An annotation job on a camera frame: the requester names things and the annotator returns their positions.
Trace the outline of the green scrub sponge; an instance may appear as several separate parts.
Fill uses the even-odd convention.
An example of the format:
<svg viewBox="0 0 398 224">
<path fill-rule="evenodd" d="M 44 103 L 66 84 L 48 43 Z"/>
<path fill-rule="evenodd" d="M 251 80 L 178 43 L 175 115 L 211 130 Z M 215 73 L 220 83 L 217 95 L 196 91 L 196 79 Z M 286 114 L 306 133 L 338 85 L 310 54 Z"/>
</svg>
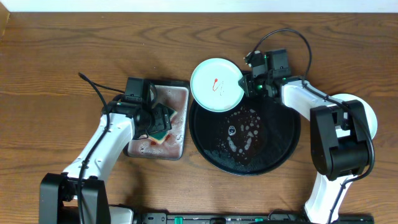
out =
<svg viewBox="0 0 398 224">
<path fill-rule="evenodd" d="M 162 144 L 169 134 L 169 131 L 172 129 L 172 118 L 177 114 L 177 112 L 160 103 L 156 104 L 154 110 L 156 112 L 156 122 L 163 121 L 163 123 L 155 125 L 158 132 L 150 133 L 149 138 L 156 144 Z"/>
</svg>

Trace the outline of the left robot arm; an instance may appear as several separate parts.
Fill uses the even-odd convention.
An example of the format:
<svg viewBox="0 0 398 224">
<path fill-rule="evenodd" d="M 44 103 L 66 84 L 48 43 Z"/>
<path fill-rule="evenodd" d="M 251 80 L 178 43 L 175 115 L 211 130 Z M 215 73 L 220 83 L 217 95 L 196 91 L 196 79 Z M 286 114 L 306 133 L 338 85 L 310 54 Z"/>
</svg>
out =
<svg viewBox="0 0 398 224">
<path fill-rule="evenodd" d="M 170 111 L 126 95 L 105 103 L 98 128 L 80 155 L 61 174 L 42 179 L 39 223 L 132 223 L 133 209 L 108 203 L 106 181 L 131 141 L 171 129 Z"/>
</svg>

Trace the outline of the mint green plate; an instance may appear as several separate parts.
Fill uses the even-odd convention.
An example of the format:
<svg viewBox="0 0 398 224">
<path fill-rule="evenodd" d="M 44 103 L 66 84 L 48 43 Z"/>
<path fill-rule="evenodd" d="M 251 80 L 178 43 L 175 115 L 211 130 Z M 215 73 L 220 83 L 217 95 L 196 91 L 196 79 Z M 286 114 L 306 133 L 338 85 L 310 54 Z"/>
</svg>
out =
<svg viewBox="0 0 398 224">
<path fill-rule="evenodd" d="M 238 81 L 242 71 L 233 62 L 223 58 L 210 58 L 193 71 L 190 89 L 195 101 L 212 112 L 225 112 L 237 106 L 244 91 Z"/>
<path fill-rule="evenodd" d="M 333 95 L 332 97 L 339 99 L 341 101 L 358 100 L 358 101 L 362 102 L 362 104 L 364 105 L 364 110 L 366 112 L 366 117 L 367 117 L 368 126 L 369 126 L 369 132 L 371 134 L 371 138 L 374 139 L 374 137 L 376 136 L 376 133 L 377 133 L 378 122 L 377 122 L 376 114 L 375 114 L 374 110 L 371 108 L 371 106 L 367 102 L 365 102 L 362 98 L 352 95 L 352 94 L 349 94 L 349 93 L 339 93 L 339 94 Z"/>
</svg>

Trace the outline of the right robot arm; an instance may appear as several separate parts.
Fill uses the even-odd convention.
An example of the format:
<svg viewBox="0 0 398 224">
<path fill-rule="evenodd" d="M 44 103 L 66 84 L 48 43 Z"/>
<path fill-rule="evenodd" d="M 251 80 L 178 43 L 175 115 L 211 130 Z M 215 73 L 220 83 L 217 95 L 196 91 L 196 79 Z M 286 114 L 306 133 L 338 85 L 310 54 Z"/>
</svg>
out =
<svg viewBox="0 0 398 224">
<path fill-rule="evenodd" d="M 248 97 L 268 96 L 310 122 L 310 150 L 317 177 L 304 211 L 312 223 L 338 221 L 349 186 L 373 170 L 373 119 L 357 98 L 342 100 L 313 87 L 306 76 L 295 77 L 283 51 L 248 53 L 251 72 L 239 81 Z"/>
</svg>

